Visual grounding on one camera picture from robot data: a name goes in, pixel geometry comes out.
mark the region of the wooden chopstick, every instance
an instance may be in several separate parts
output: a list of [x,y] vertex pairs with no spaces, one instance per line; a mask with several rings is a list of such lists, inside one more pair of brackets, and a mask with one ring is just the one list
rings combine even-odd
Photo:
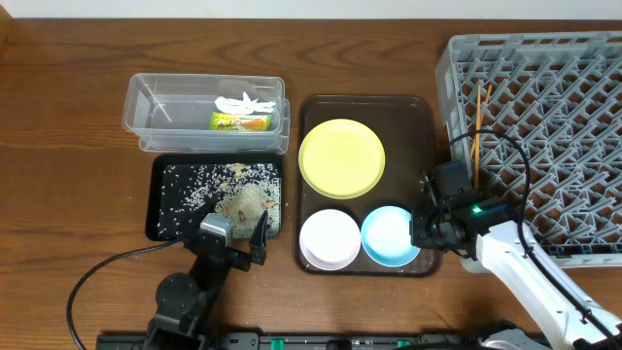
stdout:
[[[482,112],[482,86],[477,85],[477,122],[475,124],[475,129],[479,130],[482,127],[481,120],[481,112]],[[475,178],[473,179],[473,187],[479,188],[479,134],[475,134],[475,147],[477,148],[477,152],[475,152]]]
[[[486,93],[486,101],[484,101],[484,103],[486,103],[486,107],[488,107],[488,101],[490,100],[490,93],[491,93],[492,90],[493,90],[493,85],[489,84],[488,85],[488,93]],[[480,120],[480,123],[481,123],[481,119],[482,118],[484,118],[483,115],[480,115],[478,117],[478,119]],[[469,158],[473,158],[474,154],[475,154],[475,143],[473,142],[473,145],[470,147],[470,157]]]

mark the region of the gray dish rack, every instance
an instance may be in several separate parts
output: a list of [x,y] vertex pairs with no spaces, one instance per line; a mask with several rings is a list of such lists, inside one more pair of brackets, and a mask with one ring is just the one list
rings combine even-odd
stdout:
[[[460,35],[436,70],[449,139],[503,132],[532,167],[526,220],[561,267],[622,266],[622,32]],[[451,149],[469,159],[472,138]],[[474,163],[466,161],[469,175]],[[508,142],[481,136],[480,185],[518,204],[524,167]]]

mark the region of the wooden tabletop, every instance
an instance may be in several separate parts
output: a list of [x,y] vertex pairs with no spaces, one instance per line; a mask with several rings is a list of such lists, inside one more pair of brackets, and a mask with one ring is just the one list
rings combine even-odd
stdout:
[[[152,245],[144,234],[151,165],[121,115],[139,72],[278,76],[292,102],[285,222],[267,262],[232,271],[216,314],[224,327],[267,333],[472,330],[508,319],[536,324],[492,275],[445,256],[429,279],[325,278],[293,260],[298,108],[317,93],[406,94],[434,110],[439,161],[447,136],[434,66],[456,34],[620,30],[607,21],[18,20],[0,65],[0,348],[71,349],[65,303],[78,279],[114,254]],[[88,348],[99,333],[141,332],[166,275],[187,271],[182,247],[114,262],[74,306]],[[622,268],[568,270],[622,314]]]

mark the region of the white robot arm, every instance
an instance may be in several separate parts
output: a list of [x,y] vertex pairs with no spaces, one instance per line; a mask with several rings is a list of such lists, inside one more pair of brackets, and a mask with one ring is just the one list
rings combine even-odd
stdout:
[[[413,245],[452,251],[465,262],[481,263],[518,298],[554,350],[609,345],[622,350],[622,321],[574,284],[537,244],[529,227],[522,224],[527,194],[518,211],[502,198],[485,198],[482,191],[472,187],[460,161],[440,164],[431,176],[424,174],[423,183],[430,202],[427,211],[413,211]],[[495,333],[494,338],[480,339],[480,343],[499,349],[539,347],[534,342],[526,346],[523,339],[527,338],[515,331],[502,336]]]
[[[540,272],[534,262],[526,257],[518,237],[517,224],[509,221],[489,228],[489,233],[478,235],[476,255],[482,265],[494,273],[527,309],[530,316],[550,342],[554,350],[576,347],[583,339],[590,344],[605,340],[605,336]],[[613,335],[619,335],[617,326],[622,321],[585,294],[566,273],[557,266],[536,243],[532,232],[523,224],[525,239],[534,247],[537,259],[584,307],[592,310],[602,325]],[[489,347],[506,349],[507,342],[491,341]]]

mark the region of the yellow package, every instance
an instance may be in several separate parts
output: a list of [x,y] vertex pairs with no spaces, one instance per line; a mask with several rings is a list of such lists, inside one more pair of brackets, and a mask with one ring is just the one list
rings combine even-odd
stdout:
[[241,116],[212,112],[210,130],[266,131],[272,122],[272,115]]

